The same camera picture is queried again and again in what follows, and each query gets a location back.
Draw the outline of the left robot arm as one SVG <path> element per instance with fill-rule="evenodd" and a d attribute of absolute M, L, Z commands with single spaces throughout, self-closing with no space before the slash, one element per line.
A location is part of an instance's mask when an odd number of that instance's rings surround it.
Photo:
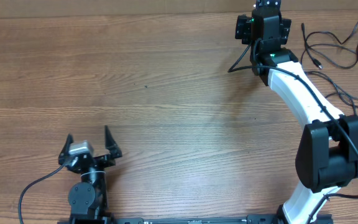
<path fill-rule="evenodd" d="M 58 163 L 70 172 L 80 174 L 81 181 L 68 193 L 71 211 L 68 223 L 114 223 L 113 214 L 108 212 L 108 190 L 105 169 L 115 166 L 122 157 L 117 142 L 109 127 L 104 127 L 104 144 L 107 154 L 94 156 L 90 142 L 75 143 L 69 134 L 58 156 Z"/>

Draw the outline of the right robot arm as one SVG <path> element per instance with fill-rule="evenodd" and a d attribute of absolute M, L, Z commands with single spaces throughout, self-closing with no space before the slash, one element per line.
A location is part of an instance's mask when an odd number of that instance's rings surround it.
<path fill-rule="evenodd" d="M 257 1 L 237 18 L 235 37 L 246 46 L 250 69 L 278 94 L 298 120 L 302 136 L 295 158 L 299 182 L 274 215 L 248 215 L 246 223 L 332 223 L 324 204 L 358 178 L 358 116 L 346 116 L 310 82 L 287 49 L 291 20 L 280 1 Z"/>

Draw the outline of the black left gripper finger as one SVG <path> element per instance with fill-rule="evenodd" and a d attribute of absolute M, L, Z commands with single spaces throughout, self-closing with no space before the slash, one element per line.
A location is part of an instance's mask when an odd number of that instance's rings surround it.
<path fill-rule="evenodd" d="M 71 134 L 68 134 L 65 144 L 63 146 L 63 149 L 61 150 L 61 152 L 58 156 L 58 163 L 60 165 L 63 165 L 67 161 L 67 159 L 70 157 L 69 150 L 70 150 L 70 145 L 73 142 L 74 142 L 73 136 Z"/>
<path fill-rule="evenodd" d="M 122 157 L 122 151 L 119 148 L 117 142 L 114 140 L 110 129 L 107 125 L 104 126 L 104 138 L 105 138 L 105 148 L 109 151 L 113 159 Z"/>

